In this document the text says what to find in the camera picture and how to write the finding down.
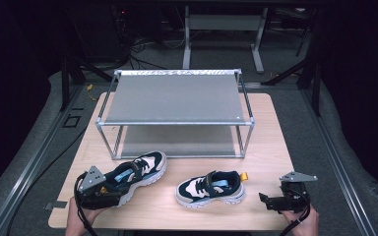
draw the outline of gray floor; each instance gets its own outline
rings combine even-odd
[[[254,34],[245,32],[198,33],[192,39],[191,69],[240,68],[250,88],[249,92],[265,92],[271,96],[295,170],[319,178],[306,187],[312,204],[321,213],[320,235],[378,235],[378,185],[364,171],[348,146],[328,91],[322,87],[321,117],[316,117],[309,108],[309,91],[298,90],[295,86],[296,76],[271,88],[260,87],[259,83],[299,62],[306,48],[303,49],[302,57],[295,57],[299,38],[281,32],[269,32],[260,51],[266,72],[258,75],[250,54],[253,40]],[[180,69],[183,48],[171,48],[178,43],[175,40],[168,41],[166,45],[148,44],[145,50],[133,55],[166,69]],[[148,64],[142,65],[145,67],[138,68],[138,63],[133,61],[133,67],[127,64],[121,69],[155,69]],[[95,108],[91,96],[98,97],[108,86],[107,82],[90,72],[86,72],[86,76],[88,80],[84,86],[71,85],[72,102],[65,112],[59,112],[60,73],[49,78],[52,91],[47,104],[0,179],[0,235],[6,233],[5,228],[14,212],[16,217],[10,235],[63,235],[64,230],[48,226],[51,211],[44,207],[57,199],[80,144],[80,133],[90,122]],[[94,85],[89,92],[86,90],[88,84]],[[75,128],[69,128],[70,122],[74,122],[69,117],[80,117],[76,120],[78,123]],[[14,196],[22,196],[26,190],[15,187],[29,186],[32,178],[37,177],[59,155],[16,210],[21,199]],[[97,232],[99,235],[136,234],[134,231],[102,229]],[[166,233],[152,232],[152,235],[155,234]],[[252,234],[278,235],[279,232]]]

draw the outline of sneaker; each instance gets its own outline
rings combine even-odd
[[[123,206],[138,187],[151,185],[161,177],[166,160],[164,153],[153,151],[121,163],[104,175],[105,181],[96,185],[91,194],[80,195],[81,206],[89,209]]]
[[[176,199],[185,207],[203,207],[214,200],[234,205],[244,198],[244,186],[236,171],[213,171],[206,176],[186,180],[176,189]]]

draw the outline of light wood tabletop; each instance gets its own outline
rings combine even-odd
[[[260,202],[259,193],[281,197],[279,178],[293,170],[281,126],[268,94],[249,93],[255,127],[245,158],[169,158],[163,176],[150,186],[140,187],[131,200],[122,207],[104,211],[95,221],[94,228],[135,230],[230,230],[262,231],[283,230],[282,215],[267,210]],[[58,197],[68,202],[73,196],[77,177],[95,165],[102,173],[112,171],[129,159],[112,160],[95,126],[95,120],[104,95],[96,106],[93,117],[82,139],[76,157]],[[202,208],[188,208],[175,198],[178,184],[211,171],[247,172],[242,182],[246,198],[238,205],[214,201]],[[65,228],[68,205],[55,208],[48,220],[53,228]]]

